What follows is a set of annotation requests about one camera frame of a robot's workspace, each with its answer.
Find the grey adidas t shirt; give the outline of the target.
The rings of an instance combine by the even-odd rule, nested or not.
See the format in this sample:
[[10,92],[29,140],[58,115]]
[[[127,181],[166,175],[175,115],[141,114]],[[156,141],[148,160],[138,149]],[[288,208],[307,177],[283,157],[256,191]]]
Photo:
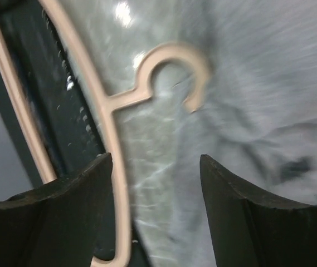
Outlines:
[[180,1],[209,58],[204,105],[178,113],[170,234],[180,266],[215,266],[199,174],[208,154],[247,181],[317,204],[317,1]]

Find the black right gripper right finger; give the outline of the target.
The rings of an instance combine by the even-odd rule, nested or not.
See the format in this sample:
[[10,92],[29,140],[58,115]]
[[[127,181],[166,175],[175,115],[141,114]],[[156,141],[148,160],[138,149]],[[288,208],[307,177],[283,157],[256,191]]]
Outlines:
[[268,192],[208,155],[200,176],[218,266],[317,266],[317,205]]

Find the wooden hanger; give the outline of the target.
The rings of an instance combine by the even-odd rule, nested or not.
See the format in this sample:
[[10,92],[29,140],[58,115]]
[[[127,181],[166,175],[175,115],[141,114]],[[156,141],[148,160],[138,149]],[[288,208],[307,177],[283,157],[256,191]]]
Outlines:
[[[62,34],[82,70],[89,92],[93,97],[95,111],[100,118],[104,143],[111,152],[114,161],[112,182],[116,218],[116,255],[111,261],[93,258],[92,266],[127,266],[131,254],[129,195],[113,112],[150,99],[153,96],[152,72],[161,63],[169,61],[182,62],[191,69],[195,84],[184,100],[184,105],[189,112],[195,112],[202,105],[205,85],[211,75],[209,65],[203,54],[190,45],[182,43],[162,44],[149,51],[142,59],[136,71],[133,89],[109,96],[105,93],[89,54],[61,4],[58,1],[41,1],[40,4],[54,23],[55,28]],[[40,140],[1,30],[0,73],[40,176],[44,182],[51,182],[55,179],[54,169]]]

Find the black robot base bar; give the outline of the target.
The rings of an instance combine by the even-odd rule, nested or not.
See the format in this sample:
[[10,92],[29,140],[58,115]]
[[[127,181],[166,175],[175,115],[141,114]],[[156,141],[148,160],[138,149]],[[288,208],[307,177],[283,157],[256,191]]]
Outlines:
[[[40,140],[54,169],[54,180],[83,172],[97,157],[107,153],[111,155],[114,167],[82,70],[40,3],[0,1],[0,30]],[[0,114],[30,178],[42,180],[1,73]],[[92,260],[111,261],[116,255],[112,174],[113,169],[111,191],[104,201]],[[127,266],[149,265],[131,220],[131,254]]]

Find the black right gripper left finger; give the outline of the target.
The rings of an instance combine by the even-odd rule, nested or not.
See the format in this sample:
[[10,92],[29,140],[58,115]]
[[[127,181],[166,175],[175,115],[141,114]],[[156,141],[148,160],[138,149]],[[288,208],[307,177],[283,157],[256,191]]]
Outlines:
[[90,266],[112,169],[103,154],[79,174],[0,201],[0,266]]

